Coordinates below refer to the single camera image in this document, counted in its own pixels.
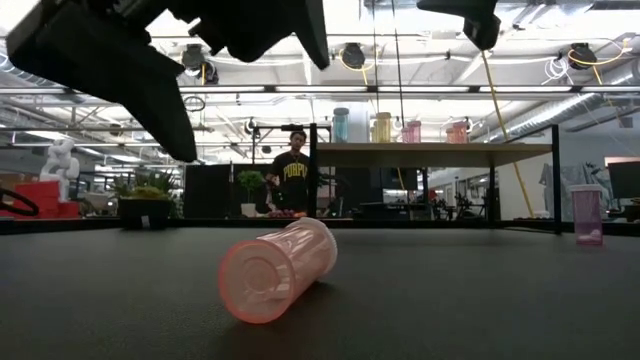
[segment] black t-shirt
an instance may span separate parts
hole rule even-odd
[[[287,151],[273,160],[270,173],[280,179],[280,188],[286,204],[283,210],[307,210],[308,172],[309,157],[305,154],[294,156]]]

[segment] potted plant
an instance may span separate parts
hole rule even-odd
[[[251,193],[263,184],[262,174],[259,171],[245,170],[238,174],[238,182],[247,190],[247,203],[240,204],[242,215],[246,217],[256,216],[256,204],[252,202]]]
[[[115,184],[118,194],[118,216],[126,228],[163,229],[174,209],[169,191],[174,188],[170,171],[136,173],[130,189]]]

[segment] blue bottle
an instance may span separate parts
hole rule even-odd
[[[349,109],[333,109],[333,142],[345,143],[349,135]]]

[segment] black metal frame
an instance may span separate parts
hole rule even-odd
[[[284,127],[258,127],[277,128],[285,131],[295,131],[307,128],[302,125],[285,125]],[[308,215],[315,217],[316,195],[318,186],[317,177],[317,141],[318,129],[330,126],[310,124],[308,126],[310,156],[309,182],[309,208]],[[502,221],[495,218],[495,166],[492,164],[489,169],[489,201],[487,203],[488,222],[482,221],[394,221],[394,220],[332,220],[323,219],[330,228],[362,229],[362,228],[387,228],[387,229],[530,229],[533,231],[547,231],[561,234],[563,232],[573,232],[573,223],[562,222],[562,199],[560,183],[560,131],[558,125],[549,125],[541,129],[515,137],[506,143],[512,143],[531,136],[532,134],[551,129],[552,131],[552,158],[553,158],[553,197],[554,197],[554,221],[522,220],[522,221]],[[425,186],[425,205],[428,208],[428,180],[423,179]],[[291,219],[170,219],[169,227],[229,227],[229,228],[281,228],[294,220]],[[122,227],[122,223],[117,218],[92,219],[92,220],[47,220],[47,221],[4,221],[0,227],[0,234],[24,234],[51,231],[74,231],[107,229]],[[605,235],[616,236],[640,236],[640,225],[637,224],[617,224],[604,223],[603,232]]]
[[[170,228],[283,228],[295,219],[169,219]],[[487,229],[480,221],[397,221],[397,220],[332,220],[323,219],[331,229]],[[48,233],[59,231],[102,230],[123,228],[119,218],[78,219],[78,220],[2,220],[0,235]],[[573,223],[561,223],[563,233],[574,231]],[[513,231],[556,232],[556,224],[549,221],[495,221],[494,229]],[[607,236],[631,236],[640,239],[640,225],[603,223]]]
[[[531,135],[538,134],[545,130],[551,129],[551,159],[552,159],[552,176],[553,176],[553,224],[554,232],[557,235],[562,234],[562,182],[560,179],[560,127],[558,124],[549,124],[539,129],[535,129],[526,132],[522,135],[516,136],[505,141],[505,144],[510,144],[518,140],[522,140]]]

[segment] table leg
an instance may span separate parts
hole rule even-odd
[[[315,218],[318,205],[318,124],[309,127],[309,169],[307,174],[307,216]]]
[[[496,225],[496,167],[491,164],[489,168],[489,190],[487,194],[487,216],[489,227],[495,227]]]
[[[551,127],[551,156],[553,159],[553,223],[556,234],[562,233],[562,181],[560,179],[560,128]]]

